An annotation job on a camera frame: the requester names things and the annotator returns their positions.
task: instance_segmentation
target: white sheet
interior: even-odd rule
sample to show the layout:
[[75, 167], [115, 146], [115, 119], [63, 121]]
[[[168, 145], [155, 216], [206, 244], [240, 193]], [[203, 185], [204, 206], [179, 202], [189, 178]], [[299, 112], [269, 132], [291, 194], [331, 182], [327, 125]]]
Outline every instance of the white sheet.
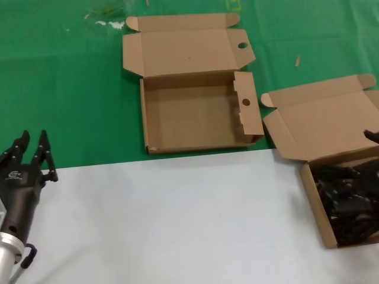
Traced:
[[377, 245], [326, 250], [276, 151], [59, 170], [20, 284], [377, 283]]

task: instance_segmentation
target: green surface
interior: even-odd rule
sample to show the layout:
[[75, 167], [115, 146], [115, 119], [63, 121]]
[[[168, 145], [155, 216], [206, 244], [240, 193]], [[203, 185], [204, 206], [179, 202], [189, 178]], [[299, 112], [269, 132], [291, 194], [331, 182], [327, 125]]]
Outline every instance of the green surface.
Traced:
[[144, 152], [138, 77], [121, 66], [121, 37], [131, 31], [96, 22], [228, 11], [248, 31], [259, 95], [379, 75], [379, 0], [0, 0], [0, 149], [23, 129], [34, 147], [45, 128], [57, 167], [156, 159]]

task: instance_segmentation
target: metal robot arm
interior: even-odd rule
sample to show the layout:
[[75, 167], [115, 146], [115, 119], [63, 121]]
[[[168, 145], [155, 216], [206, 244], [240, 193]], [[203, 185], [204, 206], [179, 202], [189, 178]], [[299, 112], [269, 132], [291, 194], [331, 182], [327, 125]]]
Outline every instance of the metal robot arm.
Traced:
[[[34, 211], [40, 200], [41, 190], [47, 181], [58, 181], [50, 143], [46, 131], [42, 131], [38, 148], [30, 164], [21, 164], [30, 136], [22, 137], [0, 156], [0, 284], [15, 283], [29, 267], [37, 250], [27, 244]], [[47, 162], [48, 174], [41, 171]], [[13, 265], [20, 262], [25, 247], [31, 252], [11, 279]]]

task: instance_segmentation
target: empty cardboard box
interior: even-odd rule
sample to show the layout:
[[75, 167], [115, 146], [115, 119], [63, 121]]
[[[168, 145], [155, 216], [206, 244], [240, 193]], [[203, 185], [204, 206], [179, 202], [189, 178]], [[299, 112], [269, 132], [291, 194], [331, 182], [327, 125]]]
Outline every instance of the empty cardboard box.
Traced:
[[129, 17], [123, 66], [140, 80], [148, 153], [246, 147], [263, 137], [237, 14]]
[[[357, 165], [377, 158], [377, 144], [365, 130], [379, 132], [379, 91], [365, 91], [373, 75], [353, 75], [265, 93], [261, 102], [277, 108], [264, 123], [280, 155], [303, 160], [301, 171], [311, 207], [329, 249], [338, 247], [311, 170], [330, 164]], [[377, 243], [372, 237], [364, 244]]]

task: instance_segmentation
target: small wood chip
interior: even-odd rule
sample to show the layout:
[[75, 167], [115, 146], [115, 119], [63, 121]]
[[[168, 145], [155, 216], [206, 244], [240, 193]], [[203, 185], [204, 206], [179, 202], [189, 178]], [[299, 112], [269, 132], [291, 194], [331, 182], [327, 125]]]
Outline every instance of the small wood chip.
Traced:
[[300, 55], [298, 55], [296, 58], [295, 67], [298, 67], [299, 65], [300, 65]]

